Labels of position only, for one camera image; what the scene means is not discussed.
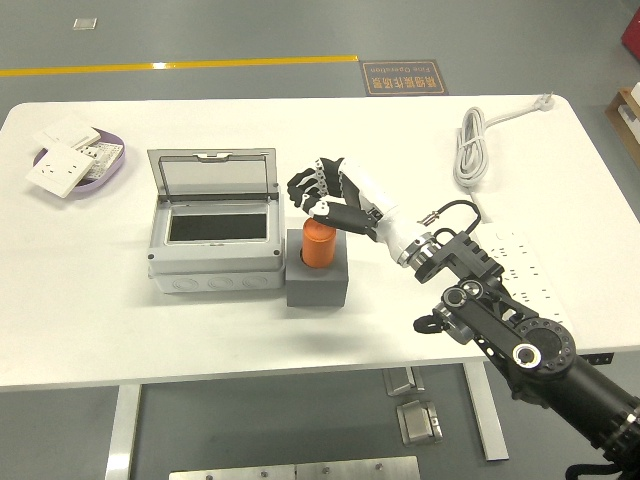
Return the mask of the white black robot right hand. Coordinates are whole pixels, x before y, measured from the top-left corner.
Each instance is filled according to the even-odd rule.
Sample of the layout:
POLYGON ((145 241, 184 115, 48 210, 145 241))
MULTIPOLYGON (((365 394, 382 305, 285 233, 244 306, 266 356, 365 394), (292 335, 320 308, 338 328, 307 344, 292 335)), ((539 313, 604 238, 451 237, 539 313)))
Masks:
POLYGON ((423 245, 426 228, 413 222, 358 164, 319 158, 287 183, 289 198, 316 222, 366 235, 388 247, 402 267, 423 245))

